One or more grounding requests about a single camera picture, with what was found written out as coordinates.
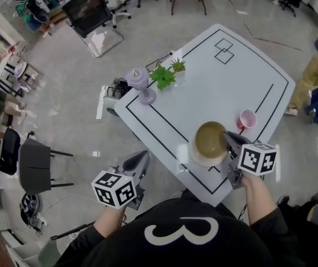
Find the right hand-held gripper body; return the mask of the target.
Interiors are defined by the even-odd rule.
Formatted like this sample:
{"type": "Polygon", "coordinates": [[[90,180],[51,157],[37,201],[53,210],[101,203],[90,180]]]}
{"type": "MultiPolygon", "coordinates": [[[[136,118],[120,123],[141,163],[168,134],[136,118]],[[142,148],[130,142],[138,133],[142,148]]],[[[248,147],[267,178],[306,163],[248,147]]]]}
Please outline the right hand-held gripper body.
{"type": "Polygon", "coordinates": [[[227,178],[234,190],[242,187],[242,173],[263,176],[273,172],[277,149],[269,144],[244,144],[228,164],[227,178]]]}

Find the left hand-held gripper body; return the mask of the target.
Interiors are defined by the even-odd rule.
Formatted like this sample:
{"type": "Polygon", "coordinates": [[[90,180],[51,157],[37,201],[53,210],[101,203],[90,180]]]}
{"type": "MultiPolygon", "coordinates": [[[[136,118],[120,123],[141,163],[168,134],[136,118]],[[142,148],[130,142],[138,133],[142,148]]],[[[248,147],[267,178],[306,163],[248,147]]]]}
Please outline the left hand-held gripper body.
{"type": "Polygon", "coordinates": [[[120,209],[129,207],[138,210],[144,197],[144,189],[140,186],[145,176],[145,169],[125,169],[112,166],[101,171],[91,182],[91,186],[99,203],[120,209]]]}

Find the red and pink cup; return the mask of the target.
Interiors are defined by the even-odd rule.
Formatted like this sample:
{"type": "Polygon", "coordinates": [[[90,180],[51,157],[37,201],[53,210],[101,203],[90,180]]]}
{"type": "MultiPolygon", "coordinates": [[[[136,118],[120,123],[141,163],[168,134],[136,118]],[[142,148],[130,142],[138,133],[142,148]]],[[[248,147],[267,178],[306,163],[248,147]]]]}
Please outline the red and pink cup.
{"type": "Polygon", "coordinates": [[[257,124],[257,115],[253,110],[245,109],[239,114],[236,124],[240,130],[253,128],[257,124]]]}

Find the person's right forearm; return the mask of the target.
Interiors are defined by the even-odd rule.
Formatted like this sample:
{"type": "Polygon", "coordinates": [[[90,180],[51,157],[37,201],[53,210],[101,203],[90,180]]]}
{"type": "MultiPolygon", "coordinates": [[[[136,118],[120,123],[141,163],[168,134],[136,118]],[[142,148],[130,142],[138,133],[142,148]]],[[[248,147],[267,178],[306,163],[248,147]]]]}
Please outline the person's right forearm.
{"type": "Polygon", "coordinates": [[[245,188],[245,198],[250,225],[258,222],[276,210],[277,205],[264,180],[249,172],[242,173],[241,182],[245,188]]]}

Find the person's left forearm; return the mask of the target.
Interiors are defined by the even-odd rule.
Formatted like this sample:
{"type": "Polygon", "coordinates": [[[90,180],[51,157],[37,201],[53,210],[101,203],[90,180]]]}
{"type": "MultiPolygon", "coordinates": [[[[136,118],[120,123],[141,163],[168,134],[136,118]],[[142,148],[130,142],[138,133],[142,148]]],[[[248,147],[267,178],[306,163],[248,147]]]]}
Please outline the person's left forearm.
{"type": "Polygon", "coordinates": [[[104,238],[110,236],[122,226],[126,207],[115,209],[114,207],[106,206],[99,218],[93,224],[94,228],[104,238]]]}

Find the white table with black lines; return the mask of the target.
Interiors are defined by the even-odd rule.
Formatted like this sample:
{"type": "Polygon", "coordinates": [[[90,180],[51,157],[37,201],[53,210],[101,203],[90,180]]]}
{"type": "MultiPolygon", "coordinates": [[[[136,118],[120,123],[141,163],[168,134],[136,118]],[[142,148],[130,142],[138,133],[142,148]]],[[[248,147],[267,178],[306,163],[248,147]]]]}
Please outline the white table with black lines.
{"type": "Polygon", "coordinates": [[[231,191],[226,161],[212,167],[194,162],[188,144],[205,122],[216,121],[251,141],[268,142],[295,88],[295,81],[250,42],[214,24],[173,54],[185,74],[143,105],[131,90],[115,112],[150,151],[202,202],[219,204],[231,191]],[[241,111],[253,110],[257,124],[240,130],[241,111]]]}

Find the black folding chair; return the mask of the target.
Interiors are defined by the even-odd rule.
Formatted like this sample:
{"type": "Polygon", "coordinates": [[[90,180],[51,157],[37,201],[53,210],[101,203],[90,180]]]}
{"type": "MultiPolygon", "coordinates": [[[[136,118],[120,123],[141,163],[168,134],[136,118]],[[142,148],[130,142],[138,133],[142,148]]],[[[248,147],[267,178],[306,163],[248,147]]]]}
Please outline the black folding chair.
{"type": "Polygon", "coordinates": [[[74,183],[53,184],[51,178],[52,155],[72,157],[72,154],[55,151],[50,147],[27,138],[20,146],[18,158],[18,179],[28,195],[38,195],[52,188],[73,186],[74,183]]]}

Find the person's black shirt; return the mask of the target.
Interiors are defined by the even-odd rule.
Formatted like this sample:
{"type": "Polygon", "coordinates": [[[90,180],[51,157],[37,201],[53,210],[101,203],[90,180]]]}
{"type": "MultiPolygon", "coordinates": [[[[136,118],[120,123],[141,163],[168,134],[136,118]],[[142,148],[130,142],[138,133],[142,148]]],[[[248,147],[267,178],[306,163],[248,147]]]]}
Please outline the person's black shirt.
{"type": "Polygon", "coordinates": [[[298,238],[275,209],[252,226],[228,209],[166,200],[109,236],[88,227],[54,267],[305,267],[298,238]]]}

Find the large green potted plant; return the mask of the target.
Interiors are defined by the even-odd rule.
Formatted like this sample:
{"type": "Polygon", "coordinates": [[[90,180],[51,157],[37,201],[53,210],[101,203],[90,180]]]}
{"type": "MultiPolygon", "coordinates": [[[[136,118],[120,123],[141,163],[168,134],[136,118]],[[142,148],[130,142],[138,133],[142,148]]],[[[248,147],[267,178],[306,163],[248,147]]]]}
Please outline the large green potted plant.
{"type": "Polygon", "coordinates": [[[149,74],[150,78],[157,82],[157,88],[162,91],[172,83],[176,82],[175,74],[158,64],[156,69],[149,74]]]}

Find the grey-green chair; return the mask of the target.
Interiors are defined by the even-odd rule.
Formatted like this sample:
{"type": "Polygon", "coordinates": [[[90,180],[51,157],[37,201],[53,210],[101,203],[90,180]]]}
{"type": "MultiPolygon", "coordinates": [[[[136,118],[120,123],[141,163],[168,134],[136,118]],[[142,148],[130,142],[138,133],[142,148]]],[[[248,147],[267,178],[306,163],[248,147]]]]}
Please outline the grey-green chair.
{"type": "Polygon", "coordinates": [[[49,240],[40,250],[37,260],[40,267],[53,267],[60,257],[61,253],[59,252],[57,241],[49,240]]]}

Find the small green potted plant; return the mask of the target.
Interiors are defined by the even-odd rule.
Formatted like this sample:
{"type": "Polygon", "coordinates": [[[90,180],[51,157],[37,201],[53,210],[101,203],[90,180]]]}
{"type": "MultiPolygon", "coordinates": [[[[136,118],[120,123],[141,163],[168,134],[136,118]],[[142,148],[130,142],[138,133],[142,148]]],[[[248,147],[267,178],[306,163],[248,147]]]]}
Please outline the small green potted plant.
{"type": "Polygon", "coordinates": [[[184,72],[186,70],[185,61],[180,58],[176,58],[171,62],[171,68],[174,73],[184,72]]]}

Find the black padded chair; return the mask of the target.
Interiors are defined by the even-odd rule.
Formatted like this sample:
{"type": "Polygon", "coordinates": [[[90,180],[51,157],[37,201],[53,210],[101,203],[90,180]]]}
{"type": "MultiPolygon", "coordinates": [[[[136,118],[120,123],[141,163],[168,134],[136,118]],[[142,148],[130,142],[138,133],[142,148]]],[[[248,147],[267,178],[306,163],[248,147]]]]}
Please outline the black padded chair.
{"type": "Polygon", "coordinates": [[[6,129],[1,144],[0,172],[7,175],[14,175],[17,172],[20,141],[21,138],[15,130],[12,128],[6,129]]]}

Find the round white stool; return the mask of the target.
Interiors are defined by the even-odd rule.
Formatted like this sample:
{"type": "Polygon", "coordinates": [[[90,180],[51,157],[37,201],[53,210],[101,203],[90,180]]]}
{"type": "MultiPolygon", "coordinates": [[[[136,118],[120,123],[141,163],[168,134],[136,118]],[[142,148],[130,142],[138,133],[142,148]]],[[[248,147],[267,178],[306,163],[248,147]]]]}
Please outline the round white stool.
{"type": "Polygon", "coordinates": [[[14,67],[14,76],[16,79],[20,80],[22,76],[26,73],[28,63],[25,61],[22,61],[15,65],[14,67]]]}

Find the black mesh cantilever chair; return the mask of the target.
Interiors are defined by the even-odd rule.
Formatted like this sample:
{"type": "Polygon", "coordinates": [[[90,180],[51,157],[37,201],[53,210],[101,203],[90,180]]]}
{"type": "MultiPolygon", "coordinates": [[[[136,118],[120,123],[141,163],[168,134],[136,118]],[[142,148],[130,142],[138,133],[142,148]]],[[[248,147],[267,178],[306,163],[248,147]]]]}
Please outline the black mesh cantilever chair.
{"type": "Polygon", "coordinates": [[[114,14],[106,0],[70,0],[62,6],[67,24],[76,32],[95,58],[119,45],[124,36],[115,29],[114,14]]]}

